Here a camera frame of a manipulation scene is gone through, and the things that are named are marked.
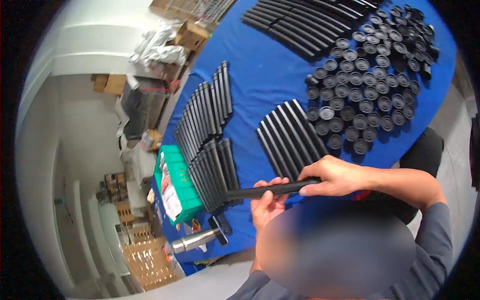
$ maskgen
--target blue tablecloth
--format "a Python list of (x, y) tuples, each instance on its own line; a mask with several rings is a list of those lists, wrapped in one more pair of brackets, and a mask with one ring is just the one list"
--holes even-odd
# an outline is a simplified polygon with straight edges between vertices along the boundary
[[(308, 63), (269, 36), (243, 24), (240, 16), (255, 2), (256, 0), (238, 0), (208, 41), (192, 68), (162, 142), (176, 144), (173, 132), (185, 103), (198, 84), (203, 81), (211, 82), (217, 66), (223, 60), (227, 60), (230, 63), (234, 113), (224, 136), (232, 139), (234, 160), (242, 188), (252, 187), (258, 180), (275, 177), (257, 140), (255, 129), (259, 121), (276, 105), (294, 98), (306, 109), (308, 101), (303, 80), (327, 59), (315, 64)], [(432, 66), (432, 80), (423, 82), (418, 79), (422, 90), (418, 97), (415, 119), (404, 125), (401, 130), (390, 135), (380, 135), (379, 140), (373, 143), (372, 151), (360, 160), (353, 160), (347, 153), (340, 156), (345, 161), (377, 168), (391, 167), (425, 130), (445, 98), (455, 68), (455, 41), (427, 0), (395, 0), (382, 6), (382, 9), (388, 11), (394, 4), (400, 6), (409, 4), (424, 12), (425, 22), (434, 26), (435, 44), (441, 54), (438, 62)], [(300, 197), (294, 196), (288, 202), (296, 204), (299, 201)], [(160, 209), (161, 217), (165, 218), (161, 201), (157, 201), (156, 205)], [(203, 228), (208, 228), (206, 222), (208, 217), (206, 214), (198, 216)], [(192, 250), (178, 254), (177, 259), (181, 262), (196, 261), (237, 252), (255, 245), (255, 228), (252, 225), (249, 200), (245, 200), (243, 205), (229, 208), (225, 212), (225, 217), (233, 230), (229, 237), (229, 245), (221, 247), (218, 241), (214, 241), (207, 244), (207, 252)], [(168, 240), (186, 235), (183, 228), (177, 231), (167, 219), (163, 223), (163, 230)]]

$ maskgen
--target brown cardboard box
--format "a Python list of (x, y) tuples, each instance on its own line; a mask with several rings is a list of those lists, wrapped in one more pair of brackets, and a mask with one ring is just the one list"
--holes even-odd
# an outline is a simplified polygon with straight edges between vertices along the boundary
[(208, 41), (210, 34), (204, 28), (185, 22), (177, 32), (174, 45), (184, 46), (192, 51), (198, 51)]
[(127, 82), (127, 76), (122, 74), (110, 74), (108, 77), (107, 85), (105, 86), (104, 93), (121, 95), (123, 88)]

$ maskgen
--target green plastic crate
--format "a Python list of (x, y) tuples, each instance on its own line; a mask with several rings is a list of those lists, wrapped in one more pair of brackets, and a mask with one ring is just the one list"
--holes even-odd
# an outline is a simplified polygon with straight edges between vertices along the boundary
[(160, 147), (154, 170), (156, 184), (160, 193), (162, 192), (161, 182), (163, 176), (160, 169), (162, 153), (165, 158), (165, 163), (167, 164), (167, 170), (170, 174), (173, 187), (175, 188), (180, 205), (182, 207), (182, 211), (175, 221), (172, 221), (172, 219), (169, 217), (170, 223), (175, 225), (187, 220), (190, 221), (192, 218), (194, 218), (197, 212), (204, 208), (204, 206), (200, 200), (200, 197), (198, 196), (197, 190), (193, 186), (190, 176), (188, 176), (185, 159), (183, 158), (180, 148), (177, 145), (162, 145)]

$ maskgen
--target box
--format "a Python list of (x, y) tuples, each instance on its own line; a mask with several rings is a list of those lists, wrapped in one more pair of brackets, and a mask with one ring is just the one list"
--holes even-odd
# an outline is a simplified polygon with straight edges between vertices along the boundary
[(185, 22), (177, 32), (173, 44), (198, 51), (208, 41), (210, 33), (200, 26)]

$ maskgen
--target finger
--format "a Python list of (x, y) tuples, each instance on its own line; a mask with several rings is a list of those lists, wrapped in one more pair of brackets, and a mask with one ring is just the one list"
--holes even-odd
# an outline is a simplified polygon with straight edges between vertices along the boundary
[(259, 188), (259, 187), (261, 187), (261, 186), (267, 186), (267, 185), (268, 185), (268, 183), (267, 183), (265, 180), (260, 180), (260, 181), (256, 182), (256, 183), (253, 185), (253, 187), (254, 187), (254, 188)]
[(299, 194), (300, 196), (342, 196), (334, 193), (334, 187), (328, 181), (306, 185), (300, 189)]

